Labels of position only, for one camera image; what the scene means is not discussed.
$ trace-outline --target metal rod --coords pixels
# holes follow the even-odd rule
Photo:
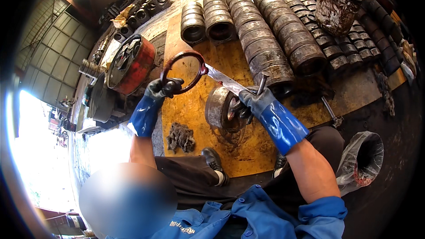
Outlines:
[[[325,97],[322,96],[322,102],[325,105],[326,109],[328,110],[329,114],[331,115],[332,119],[336,119],[337,117],[335,116],[334,112],[331,109],[331,106],[328,104],[328,101],[326,101]]]
[[[261,79],[260,86],[258,87],[258,91],[255,94],[257,96],[260,95],[261,93],[263,93],[264,87],[266,86],[267,78],[270,77],[270,75],[267,72],[262,72],[262,74],[263,74],[263,77]],[[248,120],[247,120],[247,124],[248,125],[251,124],[253,118],[254,118],[254,115],[253,114],[251,114],[248,117]]]

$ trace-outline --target yellow wooden board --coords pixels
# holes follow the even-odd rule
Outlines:
[[[165,57],[167,61],[176,53],[191,49],[180,39],[181,13],[170,18],[167,29]],[[205,41],[194,47],[207,63],[233,78],[242,85],[252,85],[252,76],[247,66],[245,55],[239,41],[213,46]],[[173,66],[169,77],[181,77],[190,82],[198,72],[198,61],[185,58]],[[388,78],[391,89],[405,82],[399,69]],[[177,95],[172,100],[166,99],[162,107],[162,131],[164,135],[165,156],[200,155],[204,147],[213,147],[219,154],[226,173],[230,177],[239,177],[269,171],[275,160],[275,146],[258,120],[254,118],[251,125],[235,135],[222,135],[211,128],[205,121],[205,102],[210,91],[218,85],[211,78],[203,76],[199,83],[189,92]],[[332,84],[335,97],[329,101],[336,115],[345,115],[379,99],[381,94],[377,88],[371,70],[357,72],[351,77]],[[331,120],[322,103],[293,109],[292,98],[282,103],[307,127],[311,128]],[[196,147],[194,152],[185,154],[178,149],[174,154],[167,150],[166,136],[173,122],[186,124],[194,131]]]

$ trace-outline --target dirty bucket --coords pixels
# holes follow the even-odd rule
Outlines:
[[[317,0],[317,22],[333,36],[345,36],[363,0]]]

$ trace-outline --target metal ring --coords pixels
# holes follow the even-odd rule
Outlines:
[[[205,66],[205,59],[204,57],[202,57],[202,55],[200,53],[198,53],[197,51],[194,50],[186,50],[186,51],[181,51],[179,53],[177,53],[176,55],[174,55],[172,58],[170,58],[167,63],[164,65],[164,68],[161,71],[161,83],[164,86],[165,84],[167,84],[167,74],[168,71],[171,69],[171,67],[173,66],[173,64],[184,58],[184,57],[195,57],[198,62],[199,62],[199,70],[198,70],[198,74],[196,75],[196,77],[194,78],[194,80],[189,83],[189,85],[187,85],[186,87],[182,88],[181,90],[178,91],[174,91],[173,94],[182,94],[185,93],[187,91],[189,91],[191,88],[193,88],[198,81],[201,79],[202,75],[206,75],[208,73],[208,68]]]

